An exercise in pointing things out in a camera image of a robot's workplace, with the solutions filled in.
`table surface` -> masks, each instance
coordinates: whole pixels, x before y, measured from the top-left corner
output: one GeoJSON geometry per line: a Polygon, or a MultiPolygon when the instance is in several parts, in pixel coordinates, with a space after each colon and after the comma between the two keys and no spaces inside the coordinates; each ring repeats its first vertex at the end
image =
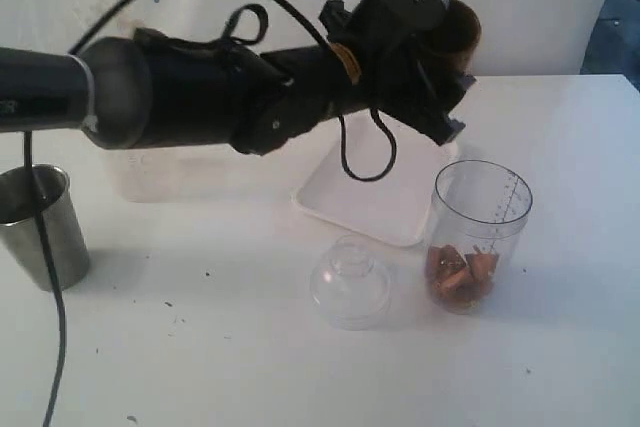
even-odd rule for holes
{"type": "MultiPolygon", "coordinates": [[[[93,258],[65,293],[54,424],[637,425],[640,96],[621,76],[480,78],[456,114],[469,156],[529,182],[529,224],[474,316],[428,301],[418,249],[372,245],[396,288],[387,322],[363,332],[309,302],[311,268],[345,231],[290,202],[336,123],[263,159],[193,149],[179,176],[200,195],[147,204],[118,196],[81,134],[36,135],[36,161],[71,175],[93,258]]],[[[20,138],[1,136],[0,168],[20,162],[20,138]]],[[[0,418],[38,425],[53,300],[4,249],[0,264],[0,418]]]]}

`black cable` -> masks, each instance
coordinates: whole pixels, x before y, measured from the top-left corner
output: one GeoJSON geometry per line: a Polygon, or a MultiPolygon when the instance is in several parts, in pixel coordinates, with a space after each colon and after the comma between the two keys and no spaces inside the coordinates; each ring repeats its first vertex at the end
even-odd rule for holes
{"type": "MultiPolygon", "coordinates": [[[[107,10],[94,24],[89,28],[80,39],[69,49],[70,55],[78,54],[87,43],[108,23],[110,22],[122,9],[124,9],[127,5],[129,5],[134,0],[119,0],[116,2],[109,10],[107,10]]],[[[315,41],[320,45],[322,49],[324,49],[327,53],[332,53],[333,51],[329,47],[329,44],[324,39],[324,37],[318,32],[318,30],[313,26],[313,24],[302,15],[292,4],[290,4],[287,0],[273,0],[276,4],[282,7],[289,15],[291,15],[310,35],[315,39],[315,41]]],[[[384,134],[389,138],[389,142],[391,143],[391,159],[389,164],[384,169],[384,171],[376,175],[374,177],[369,178],[361,178],[356,176],[348,166],[346,159],[346,143],[347,143],[347,131],[345,126],[344,117],[342,114],[338,115],[338,119],[340,121],[341,126],[341,155],[342,155],[342,167],[349,177],[360,180],[363,182],[373,182],[376,180],[380,180],[384,176],[386,176],[393,167],[396,159],[396,141],[393,137],[391,131],[387,128],[386,125],[380,119],[378,115],[377,109],[370,109],[371,118],[374,123],[384,132],[384,134]]],[[[36,183],[36,178],[33,171],[33,158],[32,158],[32,133],[25,132],[24,133],[24,168],[27,174],[27,182],[29,184],[28,188],[31,193],[32,202],[34,205],[34,217],[36,222],[36,228],[38,231],[38,236],[40,237],[40,244],[42,247],[42,254],[44,256],[45,263],[47,265],[47,272],[49,274],[49,281],[51,282],[51,288],[53,291],[53,296],[56,302],[56,309],[58,311],[58,328],[60,332],[60,341],[58,346],[58,360],[56,364],[56,370],[53,378],[53,382],[51,384],[51,393],[49,396],[49,402],[47,405],[47,411],[45,413],[45,418],[43,421],[43,426],[48,427],[51,424],[51,419],[53,417],[53,411],[55,408],[58,390],[60,388],[60,381],[62,379],[62,371],[64,368],[65,356],[66,356],[66,346],[67,346],[67,321],[66,314],[64,308],[64,301],[62,298],[62,292],[60,289],[60,283],[58,279],[58,275],[55,268],[55,263],[53,261],[53,255],[51,253],[51,245],[49,243],[49,236],[47,234],[46,224],[44,222],[44,217],[42,214],[42,210],[40,210],[40,194],[38,192],[38,187],[36,183]]]]}

